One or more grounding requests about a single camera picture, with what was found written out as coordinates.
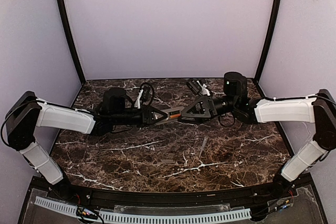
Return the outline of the white remote control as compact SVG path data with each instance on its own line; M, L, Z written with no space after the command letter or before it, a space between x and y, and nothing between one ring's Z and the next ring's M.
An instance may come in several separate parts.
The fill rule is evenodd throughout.
M162 110L162 111L164 111L168 114L168 120L163 124L167 124L167 123L177 121L177 119L181 116L181 112L182 112L183 109L184 109L183 106L179 106L179 107L175 107L175 108Z

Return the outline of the clear handled screwdriver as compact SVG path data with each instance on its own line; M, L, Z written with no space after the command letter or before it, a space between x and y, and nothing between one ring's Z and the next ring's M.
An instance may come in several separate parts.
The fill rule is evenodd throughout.
M207 141L208 141L208 136L205 136L203 139L202 145L201 145L200 153L198 155L199 157L202 155L202 152L204 151Z

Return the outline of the grey battery cover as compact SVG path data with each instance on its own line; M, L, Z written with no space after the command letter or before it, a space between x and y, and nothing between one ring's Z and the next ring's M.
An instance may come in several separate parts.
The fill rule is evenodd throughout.
M161 162L165 163L165 164L174 164L175 160L173 160L173 159L161 159Z

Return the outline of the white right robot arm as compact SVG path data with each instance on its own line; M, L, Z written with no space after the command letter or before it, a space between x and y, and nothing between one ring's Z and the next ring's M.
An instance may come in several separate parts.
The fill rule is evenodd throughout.
M180 122L204 123L219 119L226 113L245 124L267 122L308 122L315 125L313 138L302 147L279 174L276 183L291 183L322 155L335 149L335 101L326 89L305 97L248 97L247 78L238 72L224 74L224 96L214 97L198 80L188 80L187 86L198 99L184 108Z

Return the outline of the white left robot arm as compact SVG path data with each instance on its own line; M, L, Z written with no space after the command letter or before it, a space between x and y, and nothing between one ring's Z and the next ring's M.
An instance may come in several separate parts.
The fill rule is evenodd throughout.
M123 88L111 88L103 94L94 110L69 108L39 99L25 92L6 114L1 126L4 144L18 152L39 171L51 185L66 183L66 175L37 142L37 127L51 127L103 136L115 126L145 127L167 119L167 113L154 108L148 99L150 88L141 88L133 101Z

